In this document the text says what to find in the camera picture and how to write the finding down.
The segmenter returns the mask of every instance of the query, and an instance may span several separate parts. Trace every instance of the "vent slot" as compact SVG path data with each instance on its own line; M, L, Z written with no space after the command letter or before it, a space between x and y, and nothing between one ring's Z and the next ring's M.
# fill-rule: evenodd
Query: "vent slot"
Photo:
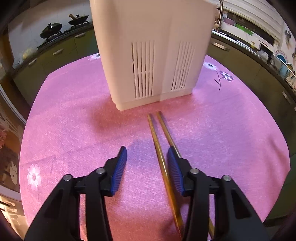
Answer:
M185 88L194 51L195 47L192 46L192 43L180 42L171 91Z
M135 77L135 98L141 99L152 96L154 41L132 42L131 51Z

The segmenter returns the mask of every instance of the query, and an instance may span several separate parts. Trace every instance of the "cabinet handle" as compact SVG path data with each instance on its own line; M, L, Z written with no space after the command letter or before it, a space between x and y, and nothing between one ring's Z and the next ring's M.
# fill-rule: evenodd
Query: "cabinet handle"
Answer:
M283 96L286 98L286 100L287 100L290 104L292 104L292 101L291 101L290 98L286 95L286 93L285 93L285 92L282 92L282 94L283 94Z
M224 47L223 45L218 44L218 43L216 43L216 42L213 42L213 43L211 43L211 44L214 45L214 46L216 46L216 47L218 47L218 48L220 48L220 49L223 49L223 50L225 50L225 51L229 51L229 50L230 50L229 48L226 48L226 47Z
M37 58L33 59L28 65L29 65L29 66L32 65L33 63L36 62L36 60L37 60Z
M57 52L52 53L52 55L59 54L59 53L63 52L63 50L64 50L64 49L59 49Z
M84 36L85 34L86 34L86 33L78 34L78 35L75 36L75 38L82 37L82 36Z

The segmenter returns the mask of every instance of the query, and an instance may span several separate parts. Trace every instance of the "window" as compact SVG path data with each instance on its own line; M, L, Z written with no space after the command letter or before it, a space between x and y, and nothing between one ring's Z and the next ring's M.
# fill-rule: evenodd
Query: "window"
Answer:
M258 34L261 38L265 39L271 45L274 44L274 38L266 33L263 29L259 28L257 25L251 23L247 19L236 15L235 13L228 12L227 17L235 21L237 24L248 28L249 30L253 31L254 33Z

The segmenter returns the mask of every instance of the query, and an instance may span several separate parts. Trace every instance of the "dish rack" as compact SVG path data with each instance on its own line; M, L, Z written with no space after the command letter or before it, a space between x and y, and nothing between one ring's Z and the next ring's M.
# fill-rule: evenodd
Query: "dish rack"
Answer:
M96 40L118 110L188 95L216 6L204 0L90 0Z

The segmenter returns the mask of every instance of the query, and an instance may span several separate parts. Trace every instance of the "ribbed blue pad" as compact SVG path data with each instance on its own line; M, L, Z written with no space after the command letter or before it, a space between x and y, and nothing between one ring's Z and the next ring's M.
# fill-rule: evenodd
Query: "ribbed blue pad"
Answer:
M114 195L119 188L119 184L121 181L123 170L126 165L126 159L127 159L127 151L126 151L126 148L124 148L123 151L121 152L121 155L120 155L118 161L117 161L117 164L116 164L116 167L115 167L112 179L111 179L110 191L111 191L112 195Z
M183 176L179 168L179 165L174 157L173 147L170 147L168 150L168 162L168 166L175 184L175 188L183 196L185 193L185 188L183 185Z

